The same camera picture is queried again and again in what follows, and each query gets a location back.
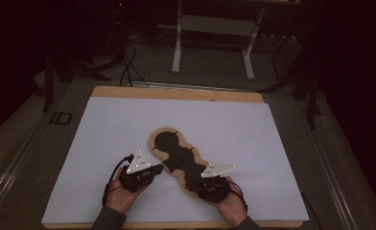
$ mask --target gray sleeve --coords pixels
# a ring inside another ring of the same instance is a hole
[[[249,229],[261,229],[257,223],[253,221],[249,216],[243,220],[235,230],[249,230]]]
[[[93,223],[94,230],[112,230],[122,229],[128,216],[121,214],[111,208],[103,207],[98,217]]]

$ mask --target white table leg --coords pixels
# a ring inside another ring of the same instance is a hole
[[[173,74],[179,73],[179,64],[181,62],[181,17],[182,17],[182,0],[178,1],[178,17],[176,20],[176,50],[174,51]]]
[[[251,66],[250,53],[251,53],[251,50],[253,49],[253,44],[256,39],[257,32],[259,31],[260,23],[262,22],[264,12],[265,12],[265,9],[262,8],[257,17],[257,21],[254,24],[254,28],[250,36],[250,42],[248,43],[247,48],[244,49],[243,51],[243,60],[245,63],[247,79],[251,81],[254,80],[254,74],[253,74],[253,68]]]

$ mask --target power cord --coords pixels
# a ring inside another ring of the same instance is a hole
[[[125,74],[128,74],[129,85],[130,85],[130,87],[133,87],[132,78],[130,76],[130,68],[131,68],[132,70],[134,70],[134,73],[139,77],[139,79],[137,81],[144,82],[146,84],[146,86],[149,88],[149,86],[147,85],[147,82],[144,80],[144,78],[146,77],[146,74],[144,72],[142,72],[142,71],[137,70],[136,67],[132,64],[132,62],[133,62],[133,60],[135,58],[135,55],[136,55],[136,49],[135,49],[135,47],[133,45],[131,45],[130,43],[127,43],[127,45],[129,45],[132,48],[133,54],[132,54],[131,58],[128,58],[126,56],[124,58],[126,67],[123,70],[122,75],[120,77],[120,84],[119,85],[122,86],[123,78],[125,77]]]
[[[119,189],[119,188],[122,187],[122,185],[121,185],[121,186],[119,186],[119,187],[117,187],[117,188],[115,188],[115,189],[110,190],[110,183],[111,183],[111,181],[113,180],[114,175],[118,172],[120,166],[121,166],[125,161],[129,161],[129,162],[131,162],[131,161],[133,160],[133,157],[134,157],[133,155],[130,155],[130,156],[127,156],[127,157],[123,158],[123,159],[122,159],[122,160],[116,165],[116,167],[114,168],[113,173],[111,174],[109,181],[107,181],[107,184],[105,185],[105,191],[104,191],[104,195],[103,195],[103,197],[102,197],[102,204],[103,204],[104,206],[105,206],[105,204],[106,204],[107,195],[110,194],[111,192],[113,192],[113,191],[115,191],[115,190],[117,190],[117,189]]]
[[[149,85],[145,81],[146,74],[143,71],[137,70],[137,68],[133,65],[133,63],[131,63],[129,67],[131,67],[131,69],[134,70],[134,73],[138,76],[138,79],[131,79],[131,80],[132,81],[142,81],[149,88]]]
[[[230,189],[230,192],[232,193],[232,194],[234,194],[234,195],[236,195],[236,196],[238,196],[239,197],[239,199],[241,199],[242,200],[242,203],[243,203],[243,205],[245,205],[245,209],[246,209],[246,212],[247,212],[247,209],[248,209],[248,206],[247,206],[247,204],[246,204],[246,202],[245,202],[245,195],[243,194],[243,191],[242,191],[242,189],[239,187],[239,185],[238,184],[236,184],[235,182],[233,182],[233,181],[229,181],[229,183],[232,183],[233,185],[235,185],[236,186],[236,188],[238,188],[239,189],[239,191],[240,191],[240,193],[241,193],[241,195],[240,194],[238,194],[236,191],[233,191],[232,189]]]

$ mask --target white board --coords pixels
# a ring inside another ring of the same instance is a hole
[[[138,150],[152,164],[149,137],[174,127],[202,159],[234,164],[254,220],[308,220],[293,171],[266,103],[90,98],[42,223],[91,223],[113,168]],[[223,221],[163,172],[138,198],[127,222]]]

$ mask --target wooden puzzle piece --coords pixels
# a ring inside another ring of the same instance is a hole
[[[152,154],[164,164],[166,171],[177,178],[182,191],[198,197],[187,186],[197,185],[209,162],[200,158],[197,149],[187,143],[184,136],[173,127],[163,127],[153,132],[149,147]]]

